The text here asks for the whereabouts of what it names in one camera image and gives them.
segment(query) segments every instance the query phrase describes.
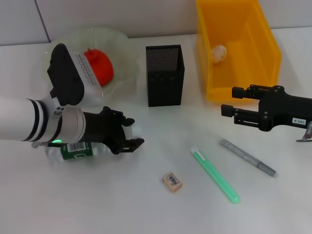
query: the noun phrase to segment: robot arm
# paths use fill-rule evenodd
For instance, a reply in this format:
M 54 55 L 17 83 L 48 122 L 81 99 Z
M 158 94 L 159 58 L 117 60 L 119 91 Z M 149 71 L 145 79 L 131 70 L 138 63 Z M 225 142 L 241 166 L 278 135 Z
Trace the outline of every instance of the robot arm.
M 260 100 L 258 112 L 222 105 L 221 114 L 234 116 L 235 124 L 257 127 L 265 132 L 278 125 L 289 125 L 307 129 L 303 141 L 312 137 L 312 99 L 288 95 L 283 86 L 259 85 L 250 85 L 246 90 L 233 87 L 232 97 Z
M 104 107 L 99 114 L 81 107 L 102 104 L 102 89 L 84 55 L 57 45 L 48 69 L 53 89 L 42 100 L 0 98 L 0 138 L 45 144 L 99 142 L 112 153 L 133 152 L 144 140 L 126 139 L 124 127 L 135 121 Z

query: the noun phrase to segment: white wall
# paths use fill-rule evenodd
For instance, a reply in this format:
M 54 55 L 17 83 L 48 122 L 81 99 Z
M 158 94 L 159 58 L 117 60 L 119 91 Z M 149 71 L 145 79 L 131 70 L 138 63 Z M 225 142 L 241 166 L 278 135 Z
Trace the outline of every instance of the white wall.
M 270 27 L 312 26 L 312 0 L 259 0 Z M 82 26 L 129 37 L 196 32 L 195 0 L 37 0 L 50 39 Z
M 34 0 L 0 0 L 0 45 L 48 42 Z

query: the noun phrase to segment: barcode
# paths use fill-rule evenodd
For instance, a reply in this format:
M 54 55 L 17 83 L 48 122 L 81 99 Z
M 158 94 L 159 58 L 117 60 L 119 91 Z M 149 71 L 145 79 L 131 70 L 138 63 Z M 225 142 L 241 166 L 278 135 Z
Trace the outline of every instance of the barcode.
M 178 183 L 180 183 L 180 181 L 173 174 L 168 175 L 167 179 L 170 181 L 172 186 L 175 186 Z
M 79 150 L 85 150 L 86 149 L 86 144 L 84 142 L 77 142 L 73 144 L 67 144 L 67 150 L 68 152 L 75 152 Z

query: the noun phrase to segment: green label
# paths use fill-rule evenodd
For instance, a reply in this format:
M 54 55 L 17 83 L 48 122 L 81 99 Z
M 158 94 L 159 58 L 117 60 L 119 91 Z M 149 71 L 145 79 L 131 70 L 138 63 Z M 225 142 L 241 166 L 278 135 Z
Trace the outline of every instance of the green label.
M 61 147 L 60 152 L 64 160 L 93 156 L 92 144 L 90 142 L 67 144 Z

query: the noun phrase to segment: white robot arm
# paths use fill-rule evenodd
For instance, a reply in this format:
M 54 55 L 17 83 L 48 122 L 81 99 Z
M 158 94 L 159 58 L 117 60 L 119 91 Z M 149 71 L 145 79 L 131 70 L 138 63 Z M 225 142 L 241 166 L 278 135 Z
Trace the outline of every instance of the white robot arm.
M 133 152 L 144 140 L 126 139 L 122 126 L 135 121 L 104 106 L 99 114 L 86 113 L 84 106 L 102 104 L 102 89 L 84 55 L 58 44 L 48 69 L 53 89 L 42 100 L 0 98 L 0 138 L 49 143 L 100 142 L 112 153 Z

